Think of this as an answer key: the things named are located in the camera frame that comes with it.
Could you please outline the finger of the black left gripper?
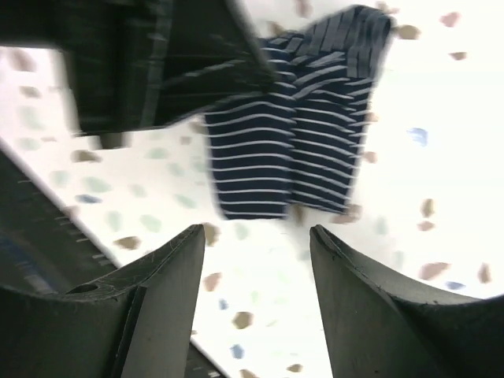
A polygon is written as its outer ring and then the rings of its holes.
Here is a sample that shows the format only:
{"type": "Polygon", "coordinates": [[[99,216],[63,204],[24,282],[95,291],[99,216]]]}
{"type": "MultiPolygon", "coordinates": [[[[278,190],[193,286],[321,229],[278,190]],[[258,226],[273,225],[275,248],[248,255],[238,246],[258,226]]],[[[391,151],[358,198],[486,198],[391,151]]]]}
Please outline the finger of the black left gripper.
{"type": "Polygon", "coordinates": [[[4,1],[1,43],[61,53],[78,132],[103,148],[276,79],[235,1],[4,1]]]}

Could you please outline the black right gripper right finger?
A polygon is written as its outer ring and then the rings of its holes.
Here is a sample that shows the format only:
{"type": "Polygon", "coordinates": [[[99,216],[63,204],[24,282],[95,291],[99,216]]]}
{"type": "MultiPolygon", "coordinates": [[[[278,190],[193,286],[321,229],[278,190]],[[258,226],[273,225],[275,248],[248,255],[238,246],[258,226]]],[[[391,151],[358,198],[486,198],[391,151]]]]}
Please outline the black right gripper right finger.
{"type": "Polygon", "coordinates": [[[502,376],[502,297],[419,282],[320,225],[310,231],[309,249],[333,376],[502,376]]]}

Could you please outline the navy white striped underwear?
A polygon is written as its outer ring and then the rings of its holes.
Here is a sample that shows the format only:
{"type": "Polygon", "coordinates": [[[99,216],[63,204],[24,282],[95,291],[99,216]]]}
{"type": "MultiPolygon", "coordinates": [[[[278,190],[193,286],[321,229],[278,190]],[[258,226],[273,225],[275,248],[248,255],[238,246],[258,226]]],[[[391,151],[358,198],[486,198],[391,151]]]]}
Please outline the navy white striped underwear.
{"type": "Polygon", "coordinates": [[[281,219],[293,203],[348,210],[392,28],[384,11],[355,5],[261,41],[277,73],[270,91],[230,98],[204,116],[224,217],[281,219]]]}

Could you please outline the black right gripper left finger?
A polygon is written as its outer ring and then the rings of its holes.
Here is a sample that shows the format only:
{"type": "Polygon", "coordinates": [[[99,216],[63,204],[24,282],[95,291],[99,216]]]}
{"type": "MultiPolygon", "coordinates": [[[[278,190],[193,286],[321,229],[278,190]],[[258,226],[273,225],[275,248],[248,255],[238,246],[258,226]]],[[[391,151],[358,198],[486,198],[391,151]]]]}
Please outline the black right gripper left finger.
{"type": "Polygon", "coordinates": [[[183,376],[204,250],[196,224],[65,294],[2,285],[2,376],[183,376]]]}

